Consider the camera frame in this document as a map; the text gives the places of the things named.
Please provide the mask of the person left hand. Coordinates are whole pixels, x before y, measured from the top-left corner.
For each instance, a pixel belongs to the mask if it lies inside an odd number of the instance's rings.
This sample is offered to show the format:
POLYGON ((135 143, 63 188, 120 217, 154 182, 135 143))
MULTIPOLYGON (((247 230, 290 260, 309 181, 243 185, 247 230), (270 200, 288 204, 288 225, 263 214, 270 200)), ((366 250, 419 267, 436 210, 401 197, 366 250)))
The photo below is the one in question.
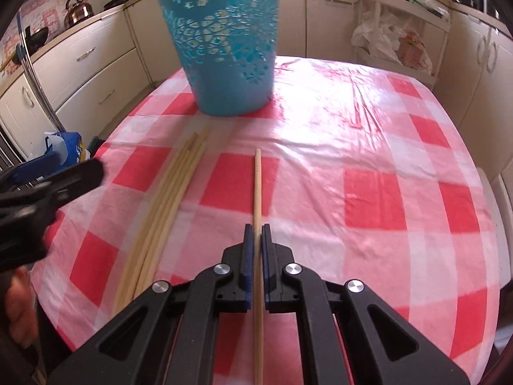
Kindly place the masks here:
POLYGON ((4 303, 11 338, 22 348, 28 348, 38 338, 38 318, 36 297, 26 267, 15 270, 4 303))

